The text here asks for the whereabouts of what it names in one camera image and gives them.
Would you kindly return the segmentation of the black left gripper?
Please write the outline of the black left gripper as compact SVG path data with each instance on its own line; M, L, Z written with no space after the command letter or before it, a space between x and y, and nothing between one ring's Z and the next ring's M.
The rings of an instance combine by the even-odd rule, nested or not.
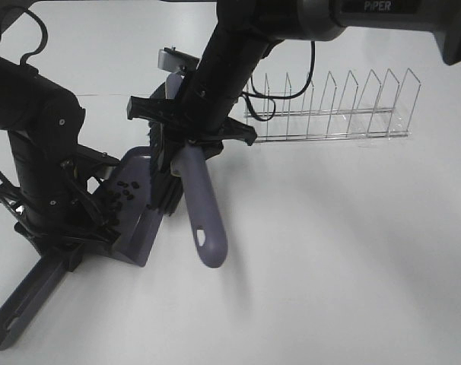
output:
M93 179L89 181L93 192L79 182L77 153L49 157L36 151L15 152L17 186L0 170L0 203L36 250L46 252L48 263L68 272L81 264L84 245L113 247L121 236L110 195L101 195L102 185L96 189Z

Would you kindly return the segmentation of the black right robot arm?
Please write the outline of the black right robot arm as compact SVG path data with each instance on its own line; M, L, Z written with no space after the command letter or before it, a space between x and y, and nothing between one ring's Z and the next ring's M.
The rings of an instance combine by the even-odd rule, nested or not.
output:
M216 152L228 139L256 140L229 114L258 63L285 40L326 42L347 27L418 30L434 35L446 64L461 62L461 1L219 1L216 11L217 25L176 97L129 101L129 118L160 126L160 170L187 141Z

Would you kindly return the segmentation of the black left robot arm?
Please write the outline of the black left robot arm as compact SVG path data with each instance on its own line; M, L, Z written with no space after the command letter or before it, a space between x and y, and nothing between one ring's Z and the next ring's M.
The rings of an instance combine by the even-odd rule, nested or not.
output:
M0 56L0 130L8 135L17 182L0 170L0 205L42 262L75 269L89 246L110 245L116 232L103 199L87 189L118 165L78 141L86 111L63 86L29 63Z

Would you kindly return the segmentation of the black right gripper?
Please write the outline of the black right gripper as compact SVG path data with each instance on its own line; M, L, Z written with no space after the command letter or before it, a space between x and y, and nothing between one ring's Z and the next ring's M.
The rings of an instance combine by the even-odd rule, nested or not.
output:
M160 171L167 171L185 138L201 143L205 160L224 150L223 140L254 143L254 128L229 117L256 66L252 63L202 60L197 69L185 75L169 73L182 84L176 95L165 97L131 96L127 104L129 119L155 118L173 132L164 132L161 140Z

